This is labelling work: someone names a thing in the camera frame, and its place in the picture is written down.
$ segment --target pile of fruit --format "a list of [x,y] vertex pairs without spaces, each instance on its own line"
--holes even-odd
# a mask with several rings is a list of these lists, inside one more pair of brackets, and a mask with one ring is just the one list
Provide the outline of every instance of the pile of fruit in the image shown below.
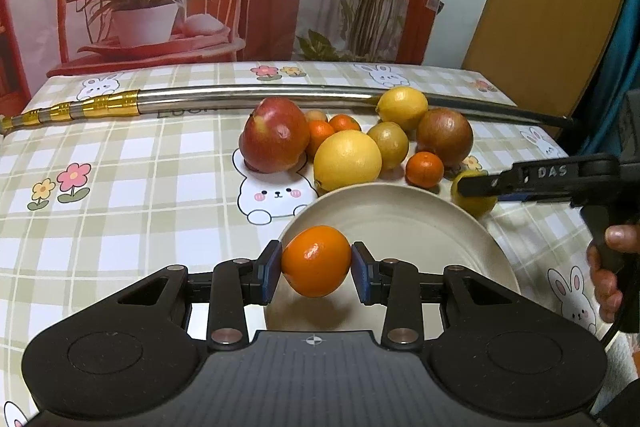
[[[265,173],[292,168],[306,152],[314,163],[317,188],[328,192],[372,182],[382,171],[398,169],[414,132],[417,152],[407,160],[404,177],[421,188],[436,187],[445,169],[457,169],[473,146],[473,130],[462,114],[429,109],[425,95],[412,87],[386,91],[376,112],[380,123],[365,134],[346,114],[328,119],[319,110],[303,114],[286,98],[266,98],[246,122],[239,148],[249,169]],[[460,196],[459,177],[452,184],[454,203],[476,217],[493,208],[494,200]]]

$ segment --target pink flower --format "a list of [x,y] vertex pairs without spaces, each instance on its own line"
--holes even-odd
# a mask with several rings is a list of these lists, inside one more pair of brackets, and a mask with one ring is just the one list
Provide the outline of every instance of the pink flower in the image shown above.
[[88,163],[83,163],[82,165],[72,163],[66,168],[66,171],[60,172],[56,178],[60,183],[60,191],[66,192],[73,187],[82,187],[86,184],[86,176],[90,171],[91,165]]
[[252,68],[251,72],[258,76],[273,76],[274,74],[278,74],[278,68],[274,68],[273,66],[258,66],[257,68]]

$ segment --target red tray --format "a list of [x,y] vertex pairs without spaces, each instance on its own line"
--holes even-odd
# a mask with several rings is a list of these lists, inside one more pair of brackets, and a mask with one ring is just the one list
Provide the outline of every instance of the red tray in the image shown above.
[[159,44],[146,44],[133,48],[123,48],[117,37],[111,37],[99,44],[91,44],[78,48],[78,52],[94,52],[108,60],[141,60],[142,58],[160,57],[174,53],[184,53],[202,48],[208,48],[217,44],[229,42],[229,28],[222,28],[214,35],[185,37],[182,34],[171,35],[168,42]]

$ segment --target checkered tablecloth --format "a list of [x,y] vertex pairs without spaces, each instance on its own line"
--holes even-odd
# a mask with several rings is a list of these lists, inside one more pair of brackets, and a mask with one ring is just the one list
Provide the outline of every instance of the checkered tablecloth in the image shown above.
[[[511,103],[480,74],[467,71],[292,62],[53,77],[28,108],[127,89],[257,82],[410,84],[425,92]],[[195,272],[234,257],[255,258],[296,208],[317,197],[310,164],[268,179],[236,168],[242,162],[234,152],[248,113],[169,112],[21,130],[4,138],[0,404],[11,400],[27,414],[35,412],[20,360],[44,328],[169,264]],[[356,118],[364,130],[376,123],[372,115]],[[564,154],[540,128],[472,126],[469,168],[495,172],[516,161]],[[442,183],[447,187],[440,194],[447,198],[449,182]],[[269,194],[254,198],[263,188],[293,185],[296,197],[282,203]],[[601,326],[584,255],[590,234],[576,211],[565,204],[502,203],[483,224],[504,250],[524,295],[567,317],[581,309],[585,328]],[[259,325],[260,310],[250,313]],[[190,332],[197,335],[204,321],[195,313]]]

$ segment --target yellow lemon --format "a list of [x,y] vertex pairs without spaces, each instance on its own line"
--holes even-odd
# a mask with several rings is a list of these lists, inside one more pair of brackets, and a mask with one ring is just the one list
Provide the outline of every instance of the yellow lemon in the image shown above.
[[395,122],[402,130],[412,131],[429,108],[427,97],[417,89],[407,86],[393,87],[378,100],[376,112],[380,120]]
[[455,203],[457,206],[465,210],[476,219],[478,217],[484,216],[491,212],[494,209],[495,203],[497,203],[498,198],[495,196],[488,196],[485,198],[467,198],[465,196],[460,195],[458,192],[458,182],[462,178],[466,178],[469,176],[486,176],[487,173],[484,171],[462,171],[460,174],[456,176],[451,184],[451,201]]
[[374,125],[369,129],[367,136],[370,136],[380,149],[384,171],[398,167],[409,152],[409,139],[397,123],[381,122]]
[[345,130],[324,140],[314,158],[316,185],[327,192],[336,188],[368,183],[382,169],[380,149],[361,131]]

